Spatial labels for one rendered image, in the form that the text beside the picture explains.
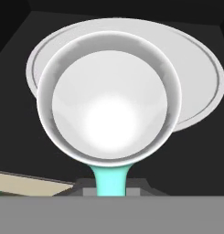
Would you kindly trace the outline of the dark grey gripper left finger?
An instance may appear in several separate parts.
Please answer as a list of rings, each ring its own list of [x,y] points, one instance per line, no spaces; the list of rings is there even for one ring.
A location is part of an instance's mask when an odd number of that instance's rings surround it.
[[[97,195],[94,178],[80,178],[72,188],[56,194],[56,197],[95,197]]]

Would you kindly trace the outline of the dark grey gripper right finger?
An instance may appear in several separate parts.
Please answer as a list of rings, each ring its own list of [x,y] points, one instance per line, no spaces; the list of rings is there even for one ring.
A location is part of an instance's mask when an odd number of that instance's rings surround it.
[[[145,178],[128,178],[126,180],[126,196],[154,197],[165,196],[165,193],[150,187]]]

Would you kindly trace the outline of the white mug with teal handle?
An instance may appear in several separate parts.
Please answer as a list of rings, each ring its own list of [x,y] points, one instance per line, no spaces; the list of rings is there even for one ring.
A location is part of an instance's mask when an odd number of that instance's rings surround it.
[[[100,197],[123,197],[131,166],[176,127],[182,92],[176,70],[149,41],[101,31],[70,41],[48,62],[37,113],[63,153],[88,165]]]

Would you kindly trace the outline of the black microwave oven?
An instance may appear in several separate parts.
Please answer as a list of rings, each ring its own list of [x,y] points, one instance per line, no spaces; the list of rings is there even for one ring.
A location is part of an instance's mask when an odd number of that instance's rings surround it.
[[[224,69],[224,0],[0,0],[0,171],[76,181],[91,169],[46,136],[27,86],[27,58],[51,32],[96,17],[141,18],[187,32]],[[224,97],[202,122],[174,133],[129,176],[171,196],[224,196]]]

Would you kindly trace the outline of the white round microwave plate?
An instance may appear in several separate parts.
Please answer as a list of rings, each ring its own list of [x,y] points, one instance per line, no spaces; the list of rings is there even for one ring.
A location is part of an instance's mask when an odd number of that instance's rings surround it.
[[[27,60],[27,84],[32,93],[42,71],[71,40],[96,31],[116,30],[142,37],[160,48],[174,65],[182,88],[182,109],[176,131],[209,116],[224,95],[224,69],[215,54],[189,34],[156,22],[132,18],[100,18],[63,27],[42,39]]]

